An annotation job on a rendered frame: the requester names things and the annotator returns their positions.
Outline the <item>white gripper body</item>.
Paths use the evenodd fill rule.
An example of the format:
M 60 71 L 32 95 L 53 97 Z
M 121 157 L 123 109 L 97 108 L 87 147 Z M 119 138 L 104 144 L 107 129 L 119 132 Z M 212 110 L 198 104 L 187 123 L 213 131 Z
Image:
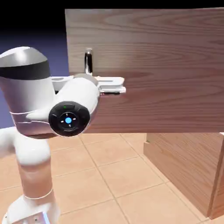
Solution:
M 70 80 L 78 77 L 84 77 L 94 82 L 103 94 L 120 94 L 125 93 L 124 78 L 122 77 L 101 77 L 91 75 L 71 75 L 67 77 L 51 77 L 55 93 L 57 94 L 60 89 Z

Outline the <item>curved silver door handle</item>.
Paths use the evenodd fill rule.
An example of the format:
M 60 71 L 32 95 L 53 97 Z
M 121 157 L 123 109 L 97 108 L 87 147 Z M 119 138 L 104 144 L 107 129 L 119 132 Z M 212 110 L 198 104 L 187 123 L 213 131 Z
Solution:
M 93 55 L 92 49 L 86 49 L 84 55 L 84 71 L 86 74 L 93 74 Z

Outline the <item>wooden cabinet door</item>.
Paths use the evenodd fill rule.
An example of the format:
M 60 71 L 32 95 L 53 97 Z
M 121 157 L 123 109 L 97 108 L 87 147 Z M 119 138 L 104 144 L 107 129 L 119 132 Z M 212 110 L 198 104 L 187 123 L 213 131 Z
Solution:
M 223 142 L 213 186 L 213 198 L 209 215 L 211 219 L 224 215 L 224 132 L 220 134 L 223 137 Z
M 224 7 L 67 9 L 69 72 L 123 77 L 88 133 L 224 132 Z

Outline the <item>wooden cabinet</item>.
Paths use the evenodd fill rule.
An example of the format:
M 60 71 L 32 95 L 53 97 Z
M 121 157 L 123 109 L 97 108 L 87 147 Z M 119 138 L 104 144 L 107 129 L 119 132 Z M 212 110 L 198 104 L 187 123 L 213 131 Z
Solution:
M 207 217 L 223 137 L 218 133 L 147 133 L 144 154 Z

